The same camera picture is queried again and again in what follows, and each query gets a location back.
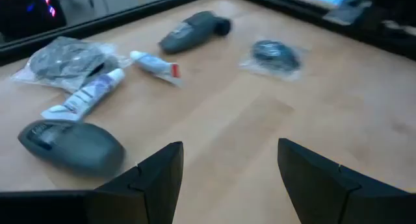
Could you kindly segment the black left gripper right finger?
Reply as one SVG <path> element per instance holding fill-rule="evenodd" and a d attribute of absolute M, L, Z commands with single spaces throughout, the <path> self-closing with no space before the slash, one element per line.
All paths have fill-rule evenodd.
<path fill-rule="evenodd" d="M 405 192 L 278 141 L 278 167 L 301 224 L 416 224 L 416 193 Z"/>

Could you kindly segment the white purple toothpaste tube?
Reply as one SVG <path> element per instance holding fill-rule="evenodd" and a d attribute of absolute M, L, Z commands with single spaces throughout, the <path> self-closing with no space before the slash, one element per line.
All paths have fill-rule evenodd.
<path fill-rule="evenodd" d="M 74 92 L 61 105 L 55 105 L 43 111 L 41 116 L 45 119 L 79 121 L 111 93 L 124 78 L 125 73 L 121 68 L 99 75 Z"/>

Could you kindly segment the silver frame bracket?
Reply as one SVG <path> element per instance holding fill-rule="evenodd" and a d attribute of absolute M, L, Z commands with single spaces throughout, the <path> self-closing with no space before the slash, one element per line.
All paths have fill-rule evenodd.
<path fill-rule="evenodd" d="M 344 0 L 337 8 L 330 10 L 322 18 L 339 25 L 351 25 L 371 5 L 371 1 Z"/>

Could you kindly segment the white toothpaste tube red end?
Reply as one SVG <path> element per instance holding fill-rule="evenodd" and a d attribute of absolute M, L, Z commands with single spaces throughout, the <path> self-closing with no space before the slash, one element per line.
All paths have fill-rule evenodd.
<path fill-rule="evenodd" d="M 179 64 L 167 62 L 157 56 L 140 51 L 130 52 L 131 60 L 141 69 L 173 85 L 182 83 Z"/>

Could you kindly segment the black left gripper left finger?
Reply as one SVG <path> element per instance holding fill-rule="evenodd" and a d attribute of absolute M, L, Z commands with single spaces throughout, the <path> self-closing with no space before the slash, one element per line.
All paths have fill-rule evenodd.
<path fill-rule="evenodd" d="M 88 196 L 88 224 L 172 224 L 183 178 L 182 142 L 169 143 Z"/>

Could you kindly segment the black device with coloured lights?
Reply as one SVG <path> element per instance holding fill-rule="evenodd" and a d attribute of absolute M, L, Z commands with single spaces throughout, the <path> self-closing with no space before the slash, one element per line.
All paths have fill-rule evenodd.
<path fill-rule="evenodd" d="M 66 25 L 59 0 L 0 0 L 0 34 L 8 40 Z"/>

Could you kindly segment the clear bag with black item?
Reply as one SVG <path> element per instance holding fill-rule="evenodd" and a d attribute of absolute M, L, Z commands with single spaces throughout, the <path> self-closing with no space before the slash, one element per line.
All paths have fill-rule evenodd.
<path fill-rule="evenodd" d="M 239 67 L 258 75 L 293 81 L 302 74 L 304 57 L 308 52 L 279 40 L 257 40 L 242 57 Z"/>
<path fill-rule="evenodd" d="M 33 53 L 12 79 L 73 93 L 102 74 L 129 65 L 131 60 L 118 54 L 114 44 L 60 36 Z"/>

